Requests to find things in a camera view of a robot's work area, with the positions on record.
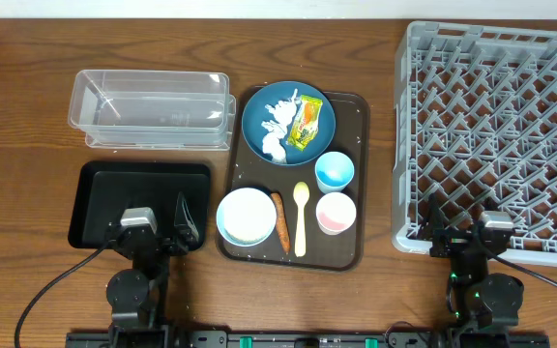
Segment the white pink cup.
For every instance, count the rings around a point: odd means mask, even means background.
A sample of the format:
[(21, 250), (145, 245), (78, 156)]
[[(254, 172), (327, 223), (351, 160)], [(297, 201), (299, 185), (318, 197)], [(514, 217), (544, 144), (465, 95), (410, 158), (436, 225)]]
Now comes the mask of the white pink cup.
[(344, 193), (323, 195), (315, 209), (320, 229), (327, 235), (338, 235), (352, 226), (357, 217), (354, 201)]

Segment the light blue cup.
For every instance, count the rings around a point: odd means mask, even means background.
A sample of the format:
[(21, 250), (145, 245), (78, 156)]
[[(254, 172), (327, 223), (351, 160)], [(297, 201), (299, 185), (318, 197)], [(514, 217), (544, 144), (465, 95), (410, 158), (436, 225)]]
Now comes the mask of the light blue cup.
[(355, 175), (355, 165), (341, 152), (328, 152), (319, 157), (314, 165), (318, 188), (324, 193), (344, 190)]

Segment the dark blue plate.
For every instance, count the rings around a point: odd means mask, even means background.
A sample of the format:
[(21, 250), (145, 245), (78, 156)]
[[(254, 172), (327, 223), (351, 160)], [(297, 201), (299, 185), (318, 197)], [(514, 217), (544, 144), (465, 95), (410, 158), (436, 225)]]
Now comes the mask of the dark blue plate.
[[(262, 139), (267, 134), (267, 131), (261, 126), (261, 123), (273, 119), (273, 116), (267, 111), (265, 105), (276, 105), (278, 101), (287, 101), (292, 96), (295, 89), (298, 90), (298, 109), (300, 106), (300, 96), (302, 95), (315, 97), (323, 101), (323, 106), (319, 115), (318, 133), (309, 142), (304, 151), (299, 151), (287, 143), (287, 138), (293, 123), (292, 121), (287, 128), (287, 135), (280, 142), (286, 150), (286, 164), (274, 163), (270, 155), (266, 155), (262, 152)], [(263, 160), (283, 166), (304, 164), (320, 156), (333, 140), (336, 127), (336, 115), (328, 98), (318, 89), (303, 82), (296, 81), (282, 81), (261, 88), (250, 98), (242, 116), (242, 133), (250, 149)]]

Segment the white tissue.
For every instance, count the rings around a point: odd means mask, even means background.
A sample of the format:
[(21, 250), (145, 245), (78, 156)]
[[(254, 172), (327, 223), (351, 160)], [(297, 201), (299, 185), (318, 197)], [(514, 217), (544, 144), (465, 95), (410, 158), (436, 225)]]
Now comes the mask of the white tissue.
[(278, 101), (276, 105), (265, 105), (273, 119), (261, 123), (267, 131), (262, 139), (262, 152), (270, 155), (274, 163), (286, 164), (286, 150), (280, 142), (287, 135), (287, 128), (298, 111), (297, 94), (298, 90), (295, 89), (287, 101)]

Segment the green pandan snack wrapper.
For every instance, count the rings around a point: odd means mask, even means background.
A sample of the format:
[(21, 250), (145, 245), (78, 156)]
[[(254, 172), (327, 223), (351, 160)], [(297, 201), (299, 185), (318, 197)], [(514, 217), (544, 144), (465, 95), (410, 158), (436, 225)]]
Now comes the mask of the green pandan snack wrapper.
[(323, 101), (302, 95), (300, 96), (300, 106), (294, 117), (291, 131), (287, 138), (287, 143), (299, 151), (304, 151), (310, 141), (318, 133), (318, 122)]

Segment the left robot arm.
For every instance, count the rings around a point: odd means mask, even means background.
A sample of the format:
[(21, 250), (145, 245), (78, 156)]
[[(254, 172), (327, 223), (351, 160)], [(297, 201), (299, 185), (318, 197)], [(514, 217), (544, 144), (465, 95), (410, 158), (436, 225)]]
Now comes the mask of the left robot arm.
[(108, 347), (181, 347), (186, 336), (165, 317), (170, 258), (198, 247), (200, 234), (179, 193), (174, 221), (163, 230), (150, 207), (129, 208), (109, 233), (109, 246), (132, 261), (106, 286), (112, 323)]

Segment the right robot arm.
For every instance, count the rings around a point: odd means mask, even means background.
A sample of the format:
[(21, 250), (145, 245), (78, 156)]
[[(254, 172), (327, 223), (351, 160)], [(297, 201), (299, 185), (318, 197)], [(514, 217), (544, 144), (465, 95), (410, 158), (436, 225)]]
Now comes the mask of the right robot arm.
[(495, 210), (481, 212), (467, 229), (451, 227), (437, 198), (428, 198), (419, 236), (432, 242), (430, 256), (450, 260), (446, 303), (456, 317), (429, 336), (429, 347), (512, 345), (509, 328), (518, 324), (524, 285), (514, 276), (492, 274), (488, 261), (507, 250), (513, 232), (510, 215)]

